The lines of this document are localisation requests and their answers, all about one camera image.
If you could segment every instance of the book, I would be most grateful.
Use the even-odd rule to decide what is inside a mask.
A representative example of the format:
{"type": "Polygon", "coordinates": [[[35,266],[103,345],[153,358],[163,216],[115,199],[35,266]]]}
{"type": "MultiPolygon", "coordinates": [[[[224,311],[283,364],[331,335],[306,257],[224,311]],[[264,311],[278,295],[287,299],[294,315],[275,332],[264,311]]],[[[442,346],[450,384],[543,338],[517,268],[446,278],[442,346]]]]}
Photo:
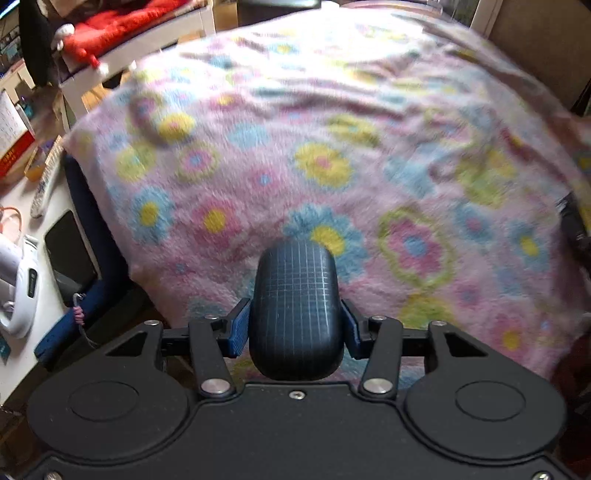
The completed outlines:
{"type": "Polygon", "coordinates": [[[34,143],[35,138],[12,104],[6,91],[0,93],[0,178],[34,143]]]}

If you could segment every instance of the navy blue fabric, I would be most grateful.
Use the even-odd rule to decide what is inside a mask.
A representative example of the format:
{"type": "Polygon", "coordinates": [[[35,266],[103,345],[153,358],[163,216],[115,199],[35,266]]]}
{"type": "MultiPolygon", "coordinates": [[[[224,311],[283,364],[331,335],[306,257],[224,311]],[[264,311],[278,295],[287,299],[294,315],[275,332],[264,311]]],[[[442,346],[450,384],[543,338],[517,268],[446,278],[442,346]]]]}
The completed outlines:
{"type": "MultiPolygon", "coordinates": [[[[91,286],[84,300],[80,302],[85,313],[85,323],[92,325],[98,315],[113,306],[127,292],[131,280],[127,262],[100,214],[78,162],[66,155],[63,165],[74,208],[102,277],[91,286]]],[[[74,315],[70,309],[39,342],[35,348],[35,356],[45,366],[51,365],[69,341],[78,335],[74,315]]]]}

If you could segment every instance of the smartphone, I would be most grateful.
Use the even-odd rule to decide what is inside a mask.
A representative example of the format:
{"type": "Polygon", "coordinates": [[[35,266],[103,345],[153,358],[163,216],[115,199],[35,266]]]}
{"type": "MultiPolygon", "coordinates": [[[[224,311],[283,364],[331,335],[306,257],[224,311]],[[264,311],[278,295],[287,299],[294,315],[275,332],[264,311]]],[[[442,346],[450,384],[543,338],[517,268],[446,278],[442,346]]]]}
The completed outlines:
{"type": "Polygon", "coordinates": [[[45,247],[61,298],[72,307],[74,293],[85,293],[97,275],[71,210],[45,234],[45,247]]]}

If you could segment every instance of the red fabric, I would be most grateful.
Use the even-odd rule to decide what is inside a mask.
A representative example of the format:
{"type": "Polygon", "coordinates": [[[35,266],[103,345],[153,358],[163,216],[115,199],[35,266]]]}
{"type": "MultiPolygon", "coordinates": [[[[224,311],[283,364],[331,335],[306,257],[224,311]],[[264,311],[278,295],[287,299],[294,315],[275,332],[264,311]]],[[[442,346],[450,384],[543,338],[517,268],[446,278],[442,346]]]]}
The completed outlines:
{"type": "Polygon", "coordinates": [[[98,68],[97,57],[119,45],[135,30],[149,25],[189,0],[151,0],[138,10],[118,8],[100,12],[76,25],[73,35],[64,39],[64,51],[81,63],[98,68]]]}

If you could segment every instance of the remote control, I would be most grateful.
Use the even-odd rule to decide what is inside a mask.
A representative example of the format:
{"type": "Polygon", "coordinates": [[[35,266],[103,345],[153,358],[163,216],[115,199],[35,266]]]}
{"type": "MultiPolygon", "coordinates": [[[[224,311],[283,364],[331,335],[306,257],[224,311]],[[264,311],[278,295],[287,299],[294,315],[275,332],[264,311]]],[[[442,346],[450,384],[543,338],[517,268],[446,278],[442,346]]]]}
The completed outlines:
{"type": "Polygon", "coordinates": [[[61,136],[57,136],[56,141],[49,153],[47,154],[45,170],[39,180],[37,191],[31,204],[31,217],[39,218],[47,209],[49,204],[49,198],[51,197],[51,191],[56,184],[57,175],[60,172],[61,154],[64,151],[64,147],[61,146],[61,136]]]}

